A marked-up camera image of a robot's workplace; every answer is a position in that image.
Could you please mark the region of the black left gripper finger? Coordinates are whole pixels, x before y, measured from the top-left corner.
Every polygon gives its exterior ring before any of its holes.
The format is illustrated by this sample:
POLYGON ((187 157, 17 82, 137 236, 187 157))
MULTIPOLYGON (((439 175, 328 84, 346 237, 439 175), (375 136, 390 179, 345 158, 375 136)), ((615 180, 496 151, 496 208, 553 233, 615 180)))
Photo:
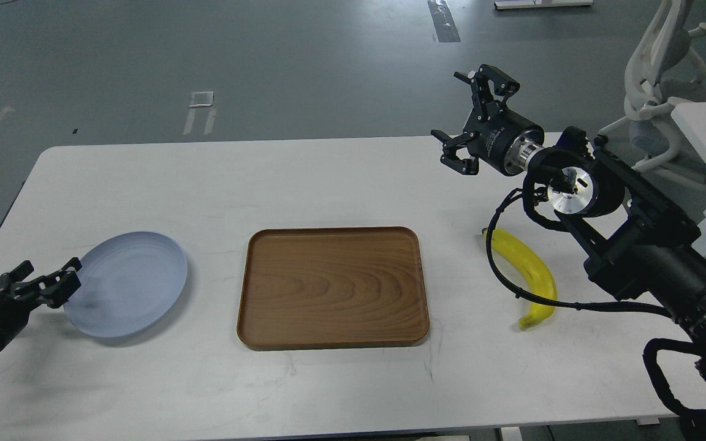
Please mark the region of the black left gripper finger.
POLYGON ((64 306, 82 286, 78 276, 80 269, 81 261, 73 257, 55 273, 20 283, 20 304, 28 305, 31 309, 39 305, 47 305, 49 308, 64 306))
POLYGON ((12 284, 22 282, 33 271, 34 267, 31 261, 24 260, 8 273, 0 274, 0 294, 8 293, 12 284))

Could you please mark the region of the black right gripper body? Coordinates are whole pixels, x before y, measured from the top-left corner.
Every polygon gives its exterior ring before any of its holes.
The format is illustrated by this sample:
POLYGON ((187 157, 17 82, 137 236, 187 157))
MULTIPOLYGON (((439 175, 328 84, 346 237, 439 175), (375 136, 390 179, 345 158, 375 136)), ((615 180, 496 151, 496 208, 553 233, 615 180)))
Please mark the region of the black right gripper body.
POLYGON ((468 153, 505 176, 515 176, 523 170, 517 165, 515 142, 522 138, 541 145, 545 140, 543 128, 508 108, 495 112, 493 116, 485 116, 482 111, 473 109, 463 126, 463 133, 474 134, 467 142, 468 153))

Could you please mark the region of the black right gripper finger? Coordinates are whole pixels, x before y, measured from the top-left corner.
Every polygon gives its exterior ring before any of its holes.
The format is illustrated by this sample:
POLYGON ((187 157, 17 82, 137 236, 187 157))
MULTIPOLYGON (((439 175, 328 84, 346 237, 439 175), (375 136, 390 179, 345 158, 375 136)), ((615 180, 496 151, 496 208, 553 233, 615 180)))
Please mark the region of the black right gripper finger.
POLYGON ((440 162, 446 167, 457 171, 459 174, 474 176, 479 172, 479 157, 472 154, 469 158, 462 159, 458 155, 460 149, 468 149, 469 143, 478 140, 478 131, 463 132, 451 137, 440 129, 432 129, 431 136, 441 143, 442 154, 440 162))
POLYGON ((487 122, 506 113, 508 99, 520 89, 518 81, 488 64, 482 64, 471 73, 455 72, 454 78, 471 88, 471 118, 474 122, 487 122))

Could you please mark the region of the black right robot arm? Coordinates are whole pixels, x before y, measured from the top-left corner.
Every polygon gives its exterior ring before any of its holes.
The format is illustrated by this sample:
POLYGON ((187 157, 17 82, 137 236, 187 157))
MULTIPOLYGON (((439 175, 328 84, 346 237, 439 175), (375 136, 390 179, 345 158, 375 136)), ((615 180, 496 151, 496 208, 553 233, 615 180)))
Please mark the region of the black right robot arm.
POLYGON ((706 258, 692 247, 700 237, 698 226, 606 151, 605 136, 589 140, 583 129, 569 126, 547 146, 539 125, 508 108, 507 100, 520 84, 499 68, 482 64, 454 77, 470 87, 473 109, 460 135, 431 131, 442 145, 442 164, 463 175, 476 175, 479 161, 504 176, 524 174, 522 185, 504 198, 483 231, 494 276, 516 298, 538 304, 672 319, 688 341, 654 338, 645 344, 642 360, 659 400, 679 417, 685 438, 706 439, 706 409, 682 404, 658 363, 661 351, 694 355, 706 383, 706 258), (610 294, 611 302, 541 298, 501 273, 492 256, 494 230, 502 212, 517 201, 534 223, 574 237, 586 253, 583 267, 589 280, 610 294))

